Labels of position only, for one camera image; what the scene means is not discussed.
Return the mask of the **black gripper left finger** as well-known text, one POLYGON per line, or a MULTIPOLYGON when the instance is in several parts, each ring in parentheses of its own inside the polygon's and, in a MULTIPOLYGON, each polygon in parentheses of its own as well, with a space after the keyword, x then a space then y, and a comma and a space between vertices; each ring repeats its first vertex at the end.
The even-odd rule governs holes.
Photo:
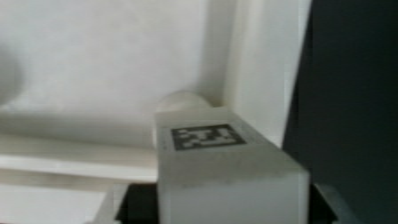
POLYGON ((86 224, 159 224, 154 183, 115 184, 86 224))

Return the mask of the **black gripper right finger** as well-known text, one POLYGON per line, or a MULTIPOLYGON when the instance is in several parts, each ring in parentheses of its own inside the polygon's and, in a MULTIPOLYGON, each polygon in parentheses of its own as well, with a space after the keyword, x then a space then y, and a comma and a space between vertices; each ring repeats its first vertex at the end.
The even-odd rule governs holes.
POLYGON ((307 224, 355 224, 355 216, 332 186, 310 185, 307 224))

